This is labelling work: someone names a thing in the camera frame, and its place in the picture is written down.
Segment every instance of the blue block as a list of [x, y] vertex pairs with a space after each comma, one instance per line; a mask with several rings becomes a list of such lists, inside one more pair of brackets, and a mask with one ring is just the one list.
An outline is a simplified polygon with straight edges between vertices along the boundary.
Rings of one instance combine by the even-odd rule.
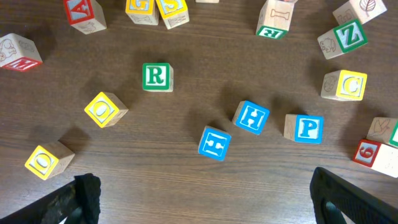
[[323, 117], [297, 115], [294, 141], [299, 143], [321, 144]]
[[231, 136], [218, 129], [206, 126], [199, 143], [199, 154], [224, 161]]
[[261, 134], [269, 116], [269, 109], [250, 101], [243, 101], [242, 103], [241, 110], [237, 111], [239, 115], [234, 124], [253, 134]]

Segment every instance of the wooden cube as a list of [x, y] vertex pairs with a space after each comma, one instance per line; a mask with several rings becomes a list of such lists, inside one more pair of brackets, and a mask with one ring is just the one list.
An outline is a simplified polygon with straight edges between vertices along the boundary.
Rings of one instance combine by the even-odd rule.
[[321, 144], [323, 117], [287, 114], [284, 137], [299, 143]]
[[127, 0], [126, 13], [135, 24], [159, 24], [159, 10], [155, 0]]
[[173, 67], [169, 63], [145, 63], [142, 66], [142, 88], [145, 91], [173, 92]]
[[37, 146], [25, 167], [43, 180], [62, 173], [75, 156], [59, 141]]
[[321, 97], [339, 101], [361, 101], [368, 75], [365, 73], [340, 70], [325, 75]]
[[289, 31], [293, 9], [293, 2], [267, 0], [260, 12], [256, 35], [281, 39]]
[[374, 118], [366, 138], [398, 147], [397, 121], [397, 118]]
[[17, 34], [0, 38], [0, 67], [26, 72], [43, 63], [33, 41]]
[[196, 0], [197, 3], [219, 3], [220, 0]]
[[232, 123], [253, 134], [261, 134], [269, 116], [269, 109], [250, 101], [240, 102]]
[[339, 25], [358, 19], [365, 24], [378, 15], [386, 12], [387, 8], [382, 0], [349, 0], [333, 12]]
[[398, 177], [398, 149], [370, 140], [361, 140], [354, 162], [391, 177]]
[[224, 161], [231, 135], [210, 126], [206, 126], [200, 139], [198, 152], [217, 161]]
[[318, 37], [318, 43], [326, 59], [331, 59], [368, 43], [361, 23], [357, 19], [347, 22]]
[[102, 7], [95, 0], [63, 0], [69, 24], [84, 34], [106, 29]]
[[189, 22], [185, 0], [156, 0], [156, 3], [167, 29]]
[[129, 109], [113, 93], [99, 93], [89, 103], [85, 112], [99, 127], [105, 128], [115, 125]]

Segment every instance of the wooden surface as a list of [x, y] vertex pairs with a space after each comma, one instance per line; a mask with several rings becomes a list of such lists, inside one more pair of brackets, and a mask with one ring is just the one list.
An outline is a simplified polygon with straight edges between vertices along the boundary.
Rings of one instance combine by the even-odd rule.
[[[166, 30], [135, 25], [122, 0], [98, 0], [108, 29], [84, 35], [68, 25], [61, 1], [0, 3], [0, 35], [32, 39], [44, 64], [0, 70], [0, 217], [92, 172], [102, 181], [100, 223], [315, 223], [310, 199], [322, 166], [398, 207], [398, 180], [351, 158], [376, 116], [398, 117], [398, 2], [364, 26], [369, 43], [325, 60], [317, 37], [338, 24], [346, 0], [300, 0], [282, 40], [254, 35], [264, 1], [188, 0], [190, 22]], [[173, 93], [142, 90], [142, 64], [168, 62]], [[320, 97], [326, 73], [368, 76], [364, 100]], [[83, 111], [100, 92], [129, 108], [100, 129]], [[241, 100], [269, 108], [255, 136], [230, 119]], [[283, 137], [287, 113], [325, 117], [323, 144]], [[198, 155], [205, 125], [232, 135], [225, 162]], [[38, 144], [75, 152], [66, 171], [40, 180], [24, 167]]]

